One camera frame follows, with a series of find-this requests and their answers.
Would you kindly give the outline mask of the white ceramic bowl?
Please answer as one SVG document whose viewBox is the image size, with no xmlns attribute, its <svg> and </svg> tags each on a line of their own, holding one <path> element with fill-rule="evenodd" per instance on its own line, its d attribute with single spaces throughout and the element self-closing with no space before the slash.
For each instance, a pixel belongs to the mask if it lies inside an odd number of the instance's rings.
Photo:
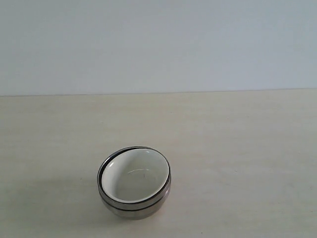
<svg viewBox="0 0 317 238">
<path fill-rule="evenodd" d="M 109 159 L 101 172 L 101 188 L 115 202 L 137 203 L 156 195 L 169 175 L 170 165 L 160 152 L 132 148 Z"/>
</svg>

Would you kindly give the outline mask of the ribbed stainless steel bowl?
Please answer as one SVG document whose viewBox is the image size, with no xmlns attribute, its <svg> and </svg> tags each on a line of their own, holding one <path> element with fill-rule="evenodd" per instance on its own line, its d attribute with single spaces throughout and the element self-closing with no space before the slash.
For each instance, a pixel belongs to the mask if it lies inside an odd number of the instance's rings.
<svg viewBox="0 0 317 238">
<path fill-rule="evenodd" d="M 124 152 L 124 151 L 129 150 L 129 149 L 132 149 L 132 148 L 148 148 L 148 149 L 152 149 L 150 147 L 144 147 L 144 146 L 132 146 L 132 147 L 126 147 L 126 148 L 120 149 L 120 150 L 114 152 L 113 154 L 111 154 L 110 156 L 108 156 L 105 159 L 105 161 L 101 164 L 101 166 L 99 168 L 99 171 L 98 171 L 98 175 L 97 175 L 98 189 L 99 189 L 99 192 L 100 192 L 100 195 L 101 195 L 102 199 L 104 199 L 106 201 L 106 203 L 108 203 L 109 205 L 111 205 L 111 206 L 113 206 L 115 208 L 118 208 L 118 209 L 122 209 L 122 210 L 137 210 L 137 209 L 143 209 L 143 208 L 146 208 L 148 206 L 153 205 L 154 203 L 156 203 L 163 196 L 163 194 L 166 192 L 166 189 L 169 187 L 170 181 L 171 181 L 171 167 L 170 167 L 170 175 L 168 176 L 168 180 L 167 180 L 166 184 L 153 197 L 151 197 L 151 198 L 149 198 L 149 199 L 147 199 L 145 201 L 141 201 L 141 202 L 137 202 L 137 203 L 120 203 L 120 202 L 115 202 L 115 201 L 111 200 L 104 193 L 103 189 L 101 188 L 101 172 L 103 171 L 103 169 L 105 168 L 105 165 L 107 164 L 107 162 L 109 162 L 109 159 L 112 156 L 118 155 L 119 153 Z"/>
</svg>

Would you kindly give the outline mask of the smooth stainless steel bowl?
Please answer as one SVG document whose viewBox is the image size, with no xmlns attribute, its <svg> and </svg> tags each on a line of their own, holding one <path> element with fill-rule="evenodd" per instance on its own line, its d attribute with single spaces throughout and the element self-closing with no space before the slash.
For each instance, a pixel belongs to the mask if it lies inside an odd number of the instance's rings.
<svg viewBox="0 0 317 238">
<path fill-rule="evenodd" d="M 170 185 L 166 189 L 166 192 L 163 194 L 163 196 L 156 203 L 146 208 L 137 209 L 137 210 L 118 209 L 106 203 L 104 199 L 102 199 L 102 202 L 110 212 L 112 212 L 114 215 L 118 217 L 128 219 L 128 220 L 140 220 L 140 219 L 147 218 L 153 215 L 154 213 L 156 213 L 162 207 L 162 205 L 168 198 L 169 192 L 170 192 Z"/>
</svg>

